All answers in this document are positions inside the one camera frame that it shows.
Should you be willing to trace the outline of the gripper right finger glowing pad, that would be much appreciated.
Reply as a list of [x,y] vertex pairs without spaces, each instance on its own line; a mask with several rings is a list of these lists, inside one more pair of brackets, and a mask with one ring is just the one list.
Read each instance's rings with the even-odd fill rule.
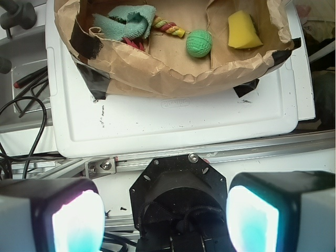
[[335,251],[335,174],[238,173],[226,219],[237,251]]

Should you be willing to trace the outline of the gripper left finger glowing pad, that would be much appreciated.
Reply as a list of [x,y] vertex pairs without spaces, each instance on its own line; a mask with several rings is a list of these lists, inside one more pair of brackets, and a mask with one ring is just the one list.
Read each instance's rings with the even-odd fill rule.
[[1,251],[99,251],[104,224],[90,179],[1,181]]

